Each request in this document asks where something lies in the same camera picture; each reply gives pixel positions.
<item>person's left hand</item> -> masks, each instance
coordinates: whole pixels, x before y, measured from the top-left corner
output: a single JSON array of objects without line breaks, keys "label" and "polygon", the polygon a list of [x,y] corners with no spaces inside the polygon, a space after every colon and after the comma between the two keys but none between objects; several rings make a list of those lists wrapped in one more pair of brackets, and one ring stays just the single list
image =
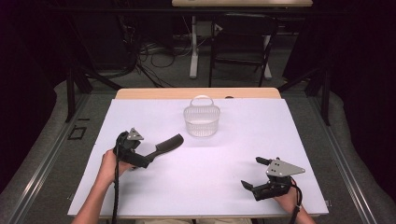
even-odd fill
[{"label": "person's left hand", "polygon": [[[126,170],[133,168],[132,164],[125,161],[119,162],[119,175],[122,175]],[[113,149],[109,149],[102,158],[102,164],[99,168],[98,176],[96,177],[97,184],[109,186],[115,179],[114,172],[116,170],[116,155]]]}]

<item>basket handle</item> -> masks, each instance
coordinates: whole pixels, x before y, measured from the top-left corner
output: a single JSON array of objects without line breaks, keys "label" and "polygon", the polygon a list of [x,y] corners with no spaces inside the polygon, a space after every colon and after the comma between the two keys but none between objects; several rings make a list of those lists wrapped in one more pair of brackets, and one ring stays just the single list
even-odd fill
[{"label": "basket handle", "polygon": [[210,101],[212,102],[212,104],[210,104],[210,105],[214,105],[214,104],[215,104],[215,103],[213,102],[212,98],[210,98],[209,96],[207,96],[207,95],[197,95],[197,96],[195,96],[195,97],[191,100],[190,105],[191,105],[191,106],[206,106],[206,105],[193,105],[193,104],[192,104],[193,101],[199,100],[199,99],[207,99],[207,100],[210,100]]}]

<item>table leg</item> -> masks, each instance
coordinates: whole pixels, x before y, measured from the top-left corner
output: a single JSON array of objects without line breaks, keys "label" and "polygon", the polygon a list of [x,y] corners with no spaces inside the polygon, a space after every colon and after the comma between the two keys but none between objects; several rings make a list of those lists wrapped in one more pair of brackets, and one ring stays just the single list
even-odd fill
[{"label": "table leg", "polygon": [[197,78],[198,70],[198,48],[197,48],[197,32],[196,32],[196,18],[192,16],[192,56],[191,56],[191,68],[190,68],[190,78]]},{"label": "table leg", "polygon": [[[265,39],[264,39],[265,46],[267,46],[269,41],[270,41],[270,36],[267,35],[265,37]],[[271,80],[272,79],[271,70],[270,70],[270,67],[268,66],[268,63],[265,66],[264,77],[267,80]]]}]

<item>person's right hand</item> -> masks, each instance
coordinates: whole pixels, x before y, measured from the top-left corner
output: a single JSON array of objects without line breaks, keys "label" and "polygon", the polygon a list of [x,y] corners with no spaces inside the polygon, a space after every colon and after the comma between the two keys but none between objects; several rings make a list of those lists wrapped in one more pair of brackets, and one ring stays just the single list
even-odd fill
[{"label": "person's right hand", "polygon": [[[293,185],[297,185],[296,182],[292,179],[291,183]],[[274,200],[279,203],[279,205],[289,214],[292,214],[294,208],[297,206],[297,189],[291,187],[287,194],[284,194],[279,197],[274,197]],[[296,223],[298,224],[315,224],[315,220],[312,219],[311,216],[303,208],[303,205],[300,207],[300,212],[297,213]]]},{"label": "person's right hand", "polygon": [[287,194],[279,197],[274,197],[275,201],[285,210],[287,213],[291,214],[297,205],[297,189],[291,187]]}]

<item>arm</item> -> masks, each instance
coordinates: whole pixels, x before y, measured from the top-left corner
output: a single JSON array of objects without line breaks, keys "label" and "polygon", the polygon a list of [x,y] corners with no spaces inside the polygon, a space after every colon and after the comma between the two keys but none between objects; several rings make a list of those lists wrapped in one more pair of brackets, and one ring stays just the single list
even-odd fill
[{"label": "arm", "polygon": [[[285,195],[275,197],[275,201],[279,203],[279,205],[289,214],[291,214],[294,210],[294,207],[297,204],[297,190],[295,188],[290,188],[289,192]],[[316,222],[312,219],[311,216],[305,211],[304,207],[301,206],[300,212],[297,213],[296,218],[297,224],[315,224]]]},{"label": "arm", "polygon": [[[119,169],[120,175],[124,171],[133,166],[127,162],[120,161]],[[102,158],[102,164],[99,168],[98,175],[96,176],[95,182],[88,194],[87,199],[78,211],[73,224],[78,223],[97,223],[99,219],[99,213],[102,209],[102,203],[105,199],[105,195],[108,187],[114,181],[114,172],[116,168],[116,155],[113,153],[113,149],[108,150]]]}]

